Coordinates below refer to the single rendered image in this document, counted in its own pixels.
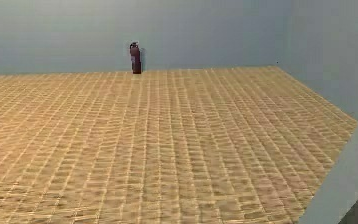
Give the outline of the dark red fire extinguisher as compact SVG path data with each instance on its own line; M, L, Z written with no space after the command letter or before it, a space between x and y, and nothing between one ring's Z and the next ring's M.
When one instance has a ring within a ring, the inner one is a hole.
M140 49L137 42L132 42L129 47L131 62L132 62L132 71L134 74L140 74L142 72L141 68L141 55Z

